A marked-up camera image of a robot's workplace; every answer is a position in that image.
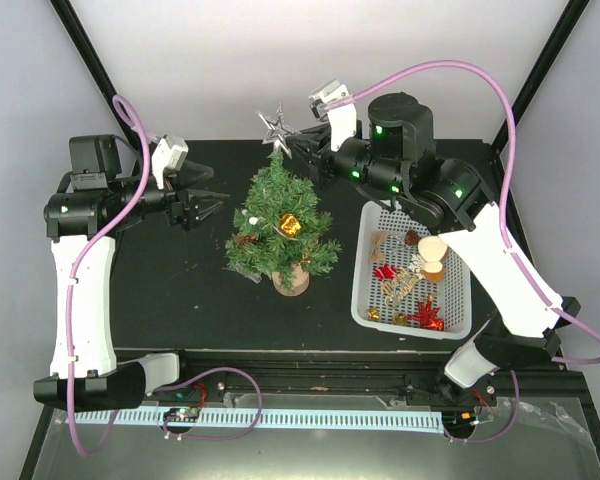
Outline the gold gift box ornament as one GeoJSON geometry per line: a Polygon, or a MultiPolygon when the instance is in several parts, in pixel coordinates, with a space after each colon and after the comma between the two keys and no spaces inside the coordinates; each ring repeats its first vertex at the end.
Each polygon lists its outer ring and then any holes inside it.
{"type": "Polygon", "coordinates": [[[285,213],[279,219],[280,232],[287,238],[295,238],[302,230],[302,225],[293,213],[285,213]]]}

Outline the small green christmas tree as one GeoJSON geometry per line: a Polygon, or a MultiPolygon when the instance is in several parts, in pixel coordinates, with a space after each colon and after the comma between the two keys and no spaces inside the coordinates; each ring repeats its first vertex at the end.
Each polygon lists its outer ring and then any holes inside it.
{"type": "Polygon", "coordinates": [[[313,184],[284,165],[273,152],[252,177],[234,232],[225,243],[228,268],[252,279],[267,277],[284,296],[304,293],[314,276],[329,274],[341,244],[327,234],[333,218],[318,209],[313,184]]]}

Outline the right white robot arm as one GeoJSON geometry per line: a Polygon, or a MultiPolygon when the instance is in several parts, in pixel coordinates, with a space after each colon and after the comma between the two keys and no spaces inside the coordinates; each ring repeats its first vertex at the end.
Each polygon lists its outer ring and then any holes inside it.
{"type": "Polygon", "coordinates": [[[555,359],[557,330],[578,309],[540,277],[507,234],[505,208],[479,171],[436,152],[431,109],[406,93],[390,93],[368,107],[369,136],[346,88],[333,83],[312,93],[320,126],[287,144],[320,183],[350,179],[390,195],[401,209],[458,255],[495,305],[493,317],[448,360],[434,379],[437,396],[456,403],[497,370],[517,370],[555,359]]]}

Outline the white ball string lights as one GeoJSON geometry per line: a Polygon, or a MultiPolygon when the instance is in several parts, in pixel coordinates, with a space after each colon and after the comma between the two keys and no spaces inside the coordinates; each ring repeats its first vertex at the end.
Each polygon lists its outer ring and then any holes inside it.
{"type": "Polygon", "coordinates": [[[240,214],[240,216],[239,216],[239,220],[240,220],[239,229],[241,229],[241,228],[252,228],[252,227],[257,226],[259,223],[262,222],[262,218],[260,216],[252,214],[247,209],[240,210],[239,214],[240,214]]]}

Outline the white perforated plastic basket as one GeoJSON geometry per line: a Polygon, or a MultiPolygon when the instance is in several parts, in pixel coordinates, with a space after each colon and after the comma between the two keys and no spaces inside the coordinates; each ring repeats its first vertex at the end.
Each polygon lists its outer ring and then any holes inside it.
{"type": "Polygon", "coordinates": [[[441,278],[424,272],[417,241],[423,225],[374,202],[361,211],[351,290],[351,316],[360,326],[401,336],[462,340],[471,330],[470,272],[455,252],[441,278]]]}

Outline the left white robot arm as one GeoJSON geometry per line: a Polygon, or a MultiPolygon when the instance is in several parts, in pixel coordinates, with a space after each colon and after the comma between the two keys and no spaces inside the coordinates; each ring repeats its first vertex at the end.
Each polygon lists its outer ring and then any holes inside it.
{"type": "Polygon", "coordinates": [[[110,328],[110,277],[116,236],[151,213],[190,230],[224,205],[222,193],[195,189],[210,167],[188,159],[186,142],[161,137],[151,154],[145,190],[131,212],[104,237],[89,242],[131,203],[138,175],[121,177],[118,136],[69,141],[71,171],[44,208],[57,278],[57,330],[47,377],[33,384],[36,401],[75,412],[131,409],[161,387],[173,399],[194,388],[193,372],[173,352],[119,362],[110,328]]]}

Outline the silver star ornament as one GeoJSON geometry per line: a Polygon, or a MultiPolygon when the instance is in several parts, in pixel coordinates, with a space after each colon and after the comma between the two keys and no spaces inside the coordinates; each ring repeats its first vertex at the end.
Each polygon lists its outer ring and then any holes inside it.
{"type": "Polygon", "coordinates": [[[283,153],[291,159],[292,151],[287,145],[287,138],[298,134],[299,131],[286,122],[283,104],[278,104],[274,115],[266,115],[262,111],[257,111],[256,114],[266,128],[261,144],[270,145],[273,153],[283,153]]]}

